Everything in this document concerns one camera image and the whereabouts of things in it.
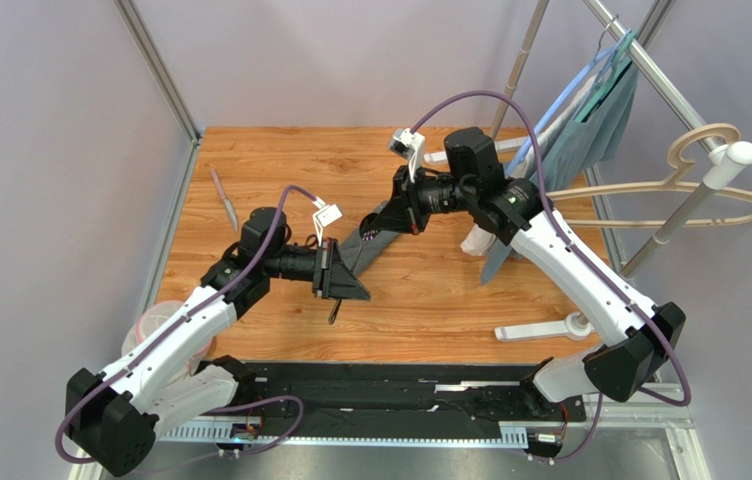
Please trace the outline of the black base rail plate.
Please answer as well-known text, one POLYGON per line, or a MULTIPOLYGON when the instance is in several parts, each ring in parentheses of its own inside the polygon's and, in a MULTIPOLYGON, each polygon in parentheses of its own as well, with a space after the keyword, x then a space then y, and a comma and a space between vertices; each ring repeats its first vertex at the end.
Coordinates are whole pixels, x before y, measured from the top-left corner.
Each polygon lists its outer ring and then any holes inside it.
POLYGON ((253 379, 233 405, 278 397, 249 410, 261 433, 316 438, 494 440, 500 425, 587 419, 580 398, 531 413, 521 396, 526 365, 248 362, 253 379))

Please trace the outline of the metal clothes rack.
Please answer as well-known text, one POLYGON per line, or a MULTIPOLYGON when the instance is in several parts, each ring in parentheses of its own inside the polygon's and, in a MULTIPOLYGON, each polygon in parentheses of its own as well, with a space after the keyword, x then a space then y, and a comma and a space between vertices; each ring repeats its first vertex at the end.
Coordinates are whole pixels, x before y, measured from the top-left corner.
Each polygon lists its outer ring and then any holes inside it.
POLYGON ((650 240, 624 265, 623 274, 635 272, 672 235, 683 227, 736 226, 752 222, 752 214, 719 219, 695 219, 693 212, 713 196, 752 204, 752 191, 730 183, 752 164, 752 144, 742 140, 730 124, 706 124, 683 100, 679 91, 650 59, 618 60, 617 54, 642 51, 632 31, 593 59, 567 85, 534 128, 547 166, 545 185, 560 200, 614 194, 677 192, 686 201, 667 220, 587 220, 597 228, 652 228, 650 240), (663 180, 590 186, 573 189, 571 182, 597 163, 611 160, 629 120, 636 75, 654 82, 673 110, 692 122, 691 129, 670 147, 667 161, 672 172, 663 180))

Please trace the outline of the wooden clothes hanger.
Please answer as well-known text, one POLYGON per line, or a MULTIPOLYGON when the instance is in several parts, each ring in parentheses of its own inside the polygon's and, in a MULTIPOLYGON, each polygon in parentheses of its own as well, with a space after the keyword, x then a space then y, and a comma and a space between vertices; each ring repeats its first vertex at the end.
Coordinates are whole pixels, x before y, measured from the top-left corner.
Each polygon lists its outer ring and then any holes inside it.
MULTIPOLYGON (((695 165, 695 161, 687 158, 684 151, 693 143, 710 138, 719 138, 725 143, 709 151, 708 157, 714 166, 722 163, 720 156, 730 147, 743 147, 747 143, 742 140, 742 135, 738 128, 729 123, 712 123, 706 126, 695 128, 676 139, 667 151, 666 160, 671 168, 670 174, 656 181, 642 181, 630 183, 618 183, 601 186, 591 186, 582 188, 571 188, 550 192, 548 197, 554 201, 565 201, 572 199, 583 199, 600 196, 625 195, 636 197, 638 195, 659 196, 661 194, 679 195, 692 194, 696 191, 699 184, 697 182, 687 181, 685 177, 695 165)), ((752 205, 752 191, 740 188, 734 188, 729 182, 715 192, 720 198, 731 199, 736 202, 752 205)), ((752 213, 741 216, 726 216, 713 218, 694 218, 685 222, 688 228, 711 228, 711 227, 731 227, 752 223, 752 213)))

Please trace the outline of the teal hanging garment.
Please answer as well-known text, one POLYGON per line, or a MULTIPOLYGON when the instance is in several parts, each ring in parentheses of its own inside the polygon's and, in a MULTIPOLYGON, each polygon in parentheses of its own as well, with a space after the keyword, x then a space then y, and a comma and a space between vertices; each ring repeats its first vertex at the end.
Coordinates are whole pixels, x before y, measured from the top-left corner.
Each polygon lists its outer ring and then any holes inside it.
POLYGON ((615 158, 630 118, 637 88, 638 69, 625 52, 625 62, 615 67, 612 78, 590 97, 590 104, 564 126, 542 134, 542 171, 537 171, 535 151, 525 140, 506 165, 506 177, 542 182, 547 193, 569 187, 583 171, 615 158))

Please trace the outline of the blue clothes hanger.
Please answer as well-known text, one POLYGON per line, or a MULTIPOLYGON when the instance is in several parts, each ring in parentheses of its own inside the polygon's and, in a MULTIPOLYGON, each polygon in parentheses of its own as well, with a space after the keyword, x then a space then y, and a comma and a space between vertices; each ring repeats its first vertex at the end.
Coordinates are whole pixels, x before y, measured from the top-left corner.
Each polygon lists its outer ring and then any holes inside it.
POLYGON ((563 88, 532 129, 540 146, 546 128, 551 124, 564 126, 590 104, 590 97, 599 93, 602 84, 612 78, 614 68, 625 62, 625 52, 637 34, 637 31, 628 29, 624 37, 613 46, 597 50, 592 59, 563 88))

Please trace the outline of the pink handled knife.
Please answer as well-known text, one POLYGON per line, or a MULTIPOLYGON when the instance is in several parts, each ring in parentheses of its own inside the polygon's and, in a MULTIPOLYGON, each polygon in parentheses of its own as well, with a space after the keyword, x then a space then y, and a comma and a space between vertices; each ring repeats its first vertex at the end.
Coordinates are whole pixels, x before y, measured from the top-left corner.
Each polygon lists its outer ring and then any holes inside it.
POLYGON ((232 230, 235 233, 238 233, 239 232, 239 220, 238 220, 236 210, 233 206, 233 203, 231 202, 230 198, 227 196, 227 193, 224 189, 224 186, 221 182, 221 179, 219 177, 217 170, 215 168, 212 168, 210 170, 210 173, 211 173, 211 178, 213 180, 215 189, 225 209, 225 213, 232 227, 232 230))

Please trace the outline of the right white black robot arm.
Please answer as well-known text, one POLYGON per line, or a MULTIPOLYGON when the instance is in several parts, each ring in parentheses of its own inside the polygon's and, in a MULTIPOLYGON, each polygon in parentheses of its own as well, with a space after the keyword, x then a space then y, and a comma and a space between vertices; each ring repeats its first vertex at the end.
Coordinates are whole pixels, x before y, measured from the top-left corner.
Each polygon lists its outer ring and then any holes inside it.
POLYGON ((407 160, 393 177, 392 196, 368 215, 362 232, 418 235, 433 214, 467 212, 474 223, 539 267, 588 318, 602 343, 568 358, 542 362, 529 379, 533 400, 559 403, 601 393, 626 402, 668 360, 685 313, 656 304, 618 276, 567 226, 552 202, 526 178, 505 176, 495 142, 480 128, 450 133, 449 169, 429 175, 420 163, 425 138, 398 129, 390 151, 407 160))

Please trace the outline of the black spoon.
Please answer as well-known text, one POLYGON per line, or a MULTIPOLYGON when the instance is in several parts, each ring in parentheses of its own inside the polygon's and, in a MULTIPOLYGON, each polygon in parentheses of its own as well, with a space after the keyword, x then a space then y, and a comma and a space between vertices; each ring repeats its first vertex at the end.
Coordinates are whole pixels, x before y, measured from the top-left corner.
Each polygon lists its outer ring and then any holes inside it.
POLYGON ((335 301, 334 306, 331 309, 329 317, 328 317, 328 324, 329 325, 334 325, 335 324, 341 306, 342 306, 342 300, 341 299, 337 299, 335 301))

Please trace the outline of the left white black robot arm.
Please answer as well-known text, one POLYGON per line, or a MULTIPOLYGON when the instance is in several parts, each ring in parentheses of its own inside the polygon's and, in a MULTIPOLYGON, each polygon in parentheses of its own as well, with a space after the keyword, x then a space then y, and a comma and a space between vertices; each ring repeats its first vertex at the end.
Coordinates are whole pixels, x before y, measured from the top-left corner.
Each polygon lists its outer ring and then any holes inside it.
POLYGON ((187 379, 174 378, 201 347, 263 299, 276 278, 306 282, 323 299, 370 298, 336 240, 292 244, 281 209, 256 209, 241 225, 239 241, 161 327, 103 370, 82 368, 69 379, 59 435, 121 477, 145 460, 163 434, 228 406, 253 378, 239 361, 225 357, 187 379))

